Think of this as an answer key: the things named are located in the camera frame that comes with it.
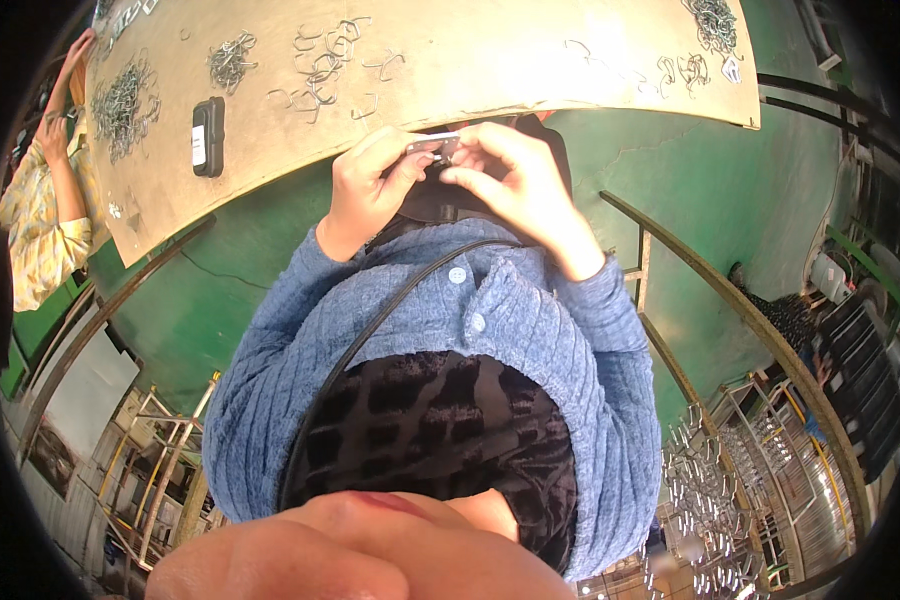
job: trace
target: white panel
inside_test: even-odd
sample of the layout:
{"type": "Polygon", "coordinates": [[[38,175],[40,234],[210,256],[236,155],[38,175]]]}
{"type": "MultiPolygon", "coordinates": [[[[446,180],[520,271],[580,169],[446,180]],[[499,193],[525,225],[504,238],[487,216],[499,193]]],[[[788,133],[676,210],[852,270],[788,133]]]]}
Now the white panel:
{"type": "MultiPolygon", "coordinates": [[[[80,318],[60,344],[61,349],[70,347],[73,338],[96,312],[97,307],[93,306],[80,318]]],[[[44,374],[48,374],[58,362],[60,352],[56,354],[50,359],[44,374]]],[[[67,447],[82,461],[90,462],[110,416],[139,371],[130,356],[117,351],[102,329],[96,332],[73,361],[53,393],[45,417],[67,447]]]]}

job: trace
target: workbench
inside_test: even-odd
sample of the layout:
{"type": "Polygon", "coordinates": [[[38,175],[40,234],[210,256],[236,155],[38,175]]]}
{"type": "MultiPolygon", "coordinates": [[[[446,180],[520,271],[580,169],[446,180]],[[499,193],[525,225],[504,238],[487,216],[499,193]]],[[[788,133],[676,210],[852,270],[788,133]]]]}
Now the workbench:
{"type": "MultiPolygon", "coordinates": [[[[106,58],[114,17],[134,0],[114,3],[96,24],[99,40],[87,69],[87,96],[109,86],[130,61],[145,57],[156,78],[145,93],[158,94],[159,119],[132,153],[111,164],[108,143],[95,139],[88,110],[90,151],[107,224],[123,263],[154,247],[234,198],[300,167],[343,152],[383,125],[408,131],[482,117],[565,109],[640,109],[689,114],[759,129],[756,66],[739,0],[728,0],[736,20],[740,82],[725,76],[725,57],[703,49],[697,23],[676,0],[618,3],[597,0],[528,5],[517,0],[454,5],[411,0],[348,3],[249,0],[160,0],[140,11],[106,58]],[[268,92],[304,89],[294,66],[294,39],[303,26],[312,35],[335,29],[341,19],[360,21],[354,59],[340,77],[326,81],[336,92],[314,124],[312,112],[287,107],[268,92]],[[205,61],[242,30],[258,42],[235,93],[211,86],[205,61]],[[379,64],[388,50],[405,61],[379,64]],[[680,72],[668,78],[667,61],[705,61],[707,83],[688,85],[680,72]],[[376,94],[377,109],[372,109],[376,94]],[[194,106],[223,96],[224,167],[219,177],[194,175],[191,126],[194,106]]],[[[307,53],[324,50],[321,40],[307,53]]],[[[147,98],[143,98],[142,111],[147,98]]]]}

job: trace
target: blue knit sweater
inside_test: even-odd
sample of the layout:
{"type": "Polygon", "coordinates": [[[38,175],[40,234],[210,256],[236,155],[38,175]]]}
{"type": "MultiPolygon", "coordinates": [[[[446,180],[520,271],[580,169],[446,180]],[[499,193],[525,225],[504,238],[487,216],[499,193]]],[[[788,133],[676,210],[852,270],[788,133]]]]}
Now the blue knit sweater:
{"type": "MultiPolygon", "coordinates": [[[[483,239],[514,240],[480,219],[412,231],[335,262],[311,229],[273,284],[220,379],[203,464],[216,506],[245,522],[276,510],[281,471],[334,363],[395,291],[437,258],[483,239]]],[[[582,282],[538,248],[484,246],[431,273],[348,366],[399,354],[485,354],[559,406],[576,459],[576,544],[568,581],[643,543],[660,491],[660,423],[647,339],[613,258],[582,282]],[[462,269],[466,275],[460,280],[462,269]]]]}

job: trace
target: black cord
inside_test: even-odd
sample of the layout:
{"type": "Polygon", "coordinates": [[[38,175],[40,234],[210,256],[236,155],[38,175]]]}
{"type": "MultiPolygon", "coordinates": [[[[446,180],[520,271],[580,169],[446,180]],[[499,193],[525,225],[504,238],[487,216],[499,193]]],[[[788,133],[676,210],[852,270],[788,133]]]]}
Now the black cord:
{"type": "Polygon", "coordinates": [[[330,370],[330,374],[327,375],[327,378],[323,380],[323,385],[320,386],[319,391],[316,393],[316,396],[313,397],[313,402],[310,404],[310,408],[307,410],[307,414],[303,417],[303,422],[300,424],[300,427],[296,431],[296,437],[293,439],[293,444],[290,447],[289,458],[287,460],[287,466],[284,469],[283,475],[283,484],[280,487],[280,497],[278,498],[278,509],[285,510],[288,508],[292,508],[289,505],[291,500],[291,493],[293,492],[294,485],[294,474],[296,474],[300,470],[300,461],[303,460],[303,450],[306,444],[303,442],[304,437],[307,434],[307,431],[313,427],[314,419],[317,417],[317,414],[320,412],[321,407],[326,400],[327,395],[330,393],[330,388],[333,386],[334,381],[344,372],[344,369],[347,368],[348,364],[353,357],[360,352],[360,348],[364,346],[364,343],[367,342],[373,335],[373,332],[377,330],[381,325],[383,325],[384,321],[387,317],[390,317],[391,313],[394,312],[397,306],[403,301],[403,299],[407,298],[408,294],[410,294],[417,284],[422,282],[424,278],[428,275],[432,274],[432,272],[440,269],[445,264],[450,262],[456,257],[459,257],[463,253],[470,252],[471,250],[475,250],[482,246],[510,246],[512,248],[523,248],[523,244],[520,242],[512,242],[510,240],[480,240],[479,242],[471,242],[465,246],[458,247],[457,249],[451,251],[448,254],[444,254],[444,256],[437,258],[433,261],[429,266],[420,270],[417,274],[413,276],[413,278],[400,289],[399,292],[384,306],[383,310],[373,318],[371,322],[369,322],[366,327],[360,331],[360,335],[357,336],[357,339],[350,343],[350,346],[346,349],[346,352],[343,353],[342,356],[339,357],[339,360],[336,361],[336,365],[330,370]]]}
{"type": "Polygon", "coordinates": [[[245,283],[246,285],[249,285],[250,287],[259,288],[261,290],[269,290],[270,289],[266,285],[260,285],[259,283],[247,281],[246,279],[244,279],[243,277],[240,277],[239,275],[230,274],[229,272],[214,272],[213,270],[209,270],[206,267],[200,265],[196,260],[194,260],[193,258],[190,257],[190,254],[188,254],[187,252],[185,252],[182,249],[180,250],[180,255],[182,255],[183,258],[186,258],[187,260],[189,260],[194,267],[203,271],[207,275],[212,275],[215,278],[228,278],[230,280],[236,280],[237,282],[245,283]]]}

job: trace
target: lips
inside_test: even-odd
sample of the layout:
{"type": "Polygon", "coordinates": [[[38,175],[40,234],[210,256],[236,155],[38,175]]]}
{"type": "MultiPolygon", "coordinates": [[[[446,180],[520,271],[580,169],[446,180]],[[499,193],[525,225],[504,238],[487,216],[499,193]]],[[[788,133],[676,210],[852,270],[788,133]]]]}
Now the lips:
{"type": "Polygon", "coordinates": [[[434,522],[432,516],[422,510],[419,506],[406,498],[392,493],[387,493],[385,491],[348,490],[342,491],[341,494],[347,494],[352,498],[358,498],[361,502],[369,504],[370,506],[396,511],[398,513],[406,513],[407,515],[413,515],[414,517],[427,522],[434,522]]]}

